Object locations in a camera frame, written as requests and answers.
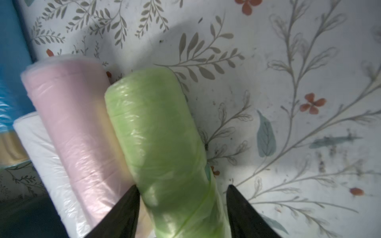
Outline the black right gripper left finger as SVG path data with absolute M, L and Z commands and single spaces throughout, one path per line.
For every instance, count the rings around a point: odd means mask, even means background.
M 133 185 L 86 238 L 134 238 L 140 211 L 140 193 Z

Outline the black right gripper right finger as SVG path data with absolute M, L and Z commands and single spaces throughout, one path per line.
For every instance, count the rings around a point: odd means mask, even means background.
M 228 186 L 226 201 L 233 238 L 280 238 L 232 184 Z

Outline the pale green trash bag roll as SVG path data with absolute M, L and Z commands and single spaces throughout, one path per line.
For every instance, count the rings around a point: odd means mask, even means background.
M 105 93 L 107 112 L 159 238 L 228 238 L 204 143 L 175 75 L 135 71 Z

